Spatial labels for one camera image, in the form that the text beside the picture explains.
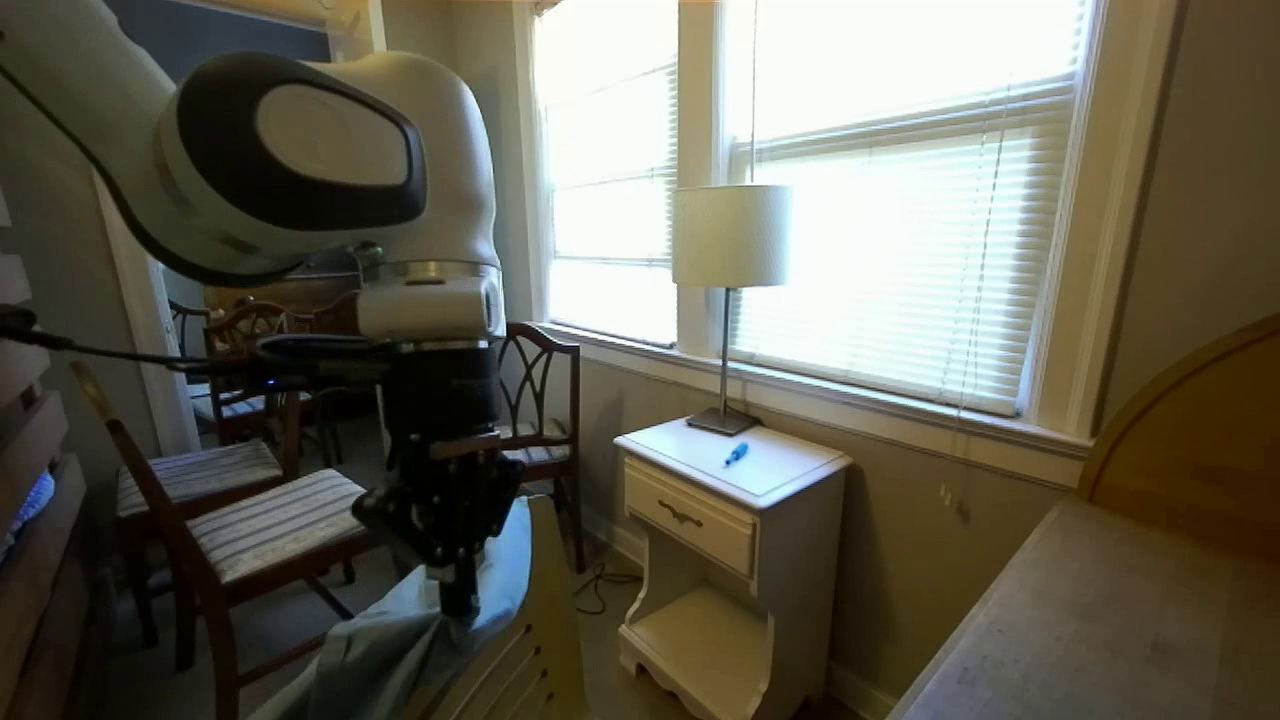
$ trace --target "floor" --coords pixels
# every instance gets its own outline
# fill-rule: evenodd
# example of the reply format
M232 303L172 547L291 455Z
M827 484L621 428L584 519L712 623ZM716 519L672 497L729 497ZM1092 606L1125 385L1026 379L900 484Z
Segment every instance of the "floor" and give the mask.
M355 481L383 481L378 439L372 421L344 421L344 465ZM654 688L647 674L627 674L615 661L615 626L640 590L640 576L627 560L597 550L597 566L574 581L581 653L593 715L607 720L678 720L686 715L674 696ZM391 550L369 550L355 564L355 585L334 585L346 606L378 601L396 585ZM111 654L105 671L99 720L199 720L212 715L212 669L202 654L202 634L197 640L197 669L172 671L172 595L154 601L158 648L141 645L133 604L117 604ZM332 623L332 610L307 587L283 587L236 617L244 653L259 654L289 648L295 634L312 634ZM241 708L253 715L278 684L303 669L278 669L259 684L241 691ZM802 720L851 720L841 702L813 702Z

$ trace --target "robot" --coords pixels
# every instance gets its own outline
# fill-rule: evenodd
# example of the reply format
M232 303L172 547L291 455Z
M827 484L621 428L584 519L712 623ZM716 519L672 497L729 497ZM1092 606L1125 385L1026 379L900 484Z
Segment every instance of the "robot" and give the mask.
M355 63L222 54L172 87L99 0L0 0L0 77L97 163L133 237L169 266L262 285L329 246L359 255L359 336L278 336L255 370L383 389L396 484L359 497L355 516L413 547L439 581L443 617L469 619L474 550L514 493L514 468L484 451L504 285L469 83L422 54L378 52Z

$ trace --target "window blind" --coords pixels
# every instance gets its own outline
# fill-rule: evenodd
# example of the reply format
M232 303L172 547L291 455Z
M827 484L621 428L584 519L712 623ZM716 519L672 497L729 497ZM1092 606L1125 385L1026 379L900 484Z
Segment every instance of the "window blind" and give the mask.
M548 319L672 344L674 0L537 21Z
M755 0L734 163L793 182L749 362L1017 416L1069 196L1088 0Z

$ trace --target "nightstand lower shelf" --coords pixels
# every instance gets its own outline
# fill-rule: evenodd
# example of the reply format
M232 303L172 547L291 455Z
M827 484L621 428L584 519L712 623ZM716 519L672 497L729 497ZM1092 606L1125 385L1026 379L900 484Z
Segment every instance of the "nightstand lower shelf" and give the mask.
M767 688L767 623L716 587L627 619L621 640L633 674L642 663L703 715L751 715Z

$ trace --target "bed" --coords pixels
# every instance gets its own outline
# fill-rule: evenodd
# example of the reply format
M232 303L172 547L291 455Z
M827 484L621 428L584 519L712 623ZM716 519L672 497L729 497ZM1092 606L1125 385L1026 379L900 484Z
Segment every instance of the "bed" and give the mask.
M893 715L1280 715L1280 317L1105 428Z

